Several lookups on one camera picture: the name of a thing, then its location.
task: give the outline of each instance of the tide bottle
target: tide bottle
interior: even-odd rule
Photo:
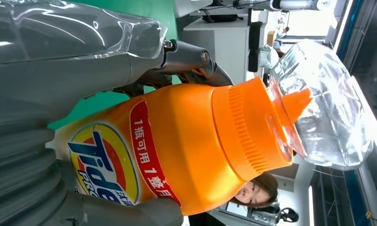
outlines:
[[[260,78],[173,85],[66,125],[51,146],[73,164],[76,192],[128,206],[168,197],[193,215],[291,165],[293,123],[310,101],[308,89],[281,96]]]

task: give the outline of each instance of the person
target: person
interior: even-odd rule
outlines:
[[[254,208],[265,207],[277,199],[277,187],[278,183],[274,176],[264,172],[249,181],[230,202]]]
[[[273,43],[273,49],[275,49],[275,50],[280,49],[280,47],[281,47],[281,40],[280,39],[283,38],[287,34],[288,31],[289,31],[289,27],[285,27],[282,30],[282,33],[277,34],[277,38]]]
[[[282,37],[284,37],[285,35],[287,35],[287,32],[289,31],[289,27],[285,27],[282,32],[279,32],[277,34],[277,40],[278,39],[281,39]]]

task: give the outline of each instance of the dark hair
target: dark hair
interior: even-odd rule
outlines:
[[[285,53],[283,53],[280,49],[276,50],[277,55],[279,58],[283,57]]]
[[[272,204],[276,199],[278,195],[278,183],[277,180],[274,178],[274,176],[271,173],[264,172],[261,175],[257,176],[256,178],[251,180],[255,185],[259,186],[262,190],[266,191],[270,199],[263,203],[243,203],[240,202],[238,199],[233,197],[230,202],[233,202],[235,204],[248,206],[248,207],[266,207],[270,204]]]

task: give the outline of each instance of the ceiling light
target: ceiling light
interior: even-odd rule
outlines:
[[[309,226],[314,226],[313,189],[309,186]]]

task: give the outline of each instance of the bottle cap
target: bottle cap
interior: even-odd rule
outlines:
[[[266,90],[260,77],[215,89],[217,132],[237,175],[249,181],[292,164],[293,149],[302,148],[294,122],[310,101],[309,89],[281,96],[275,81]]]

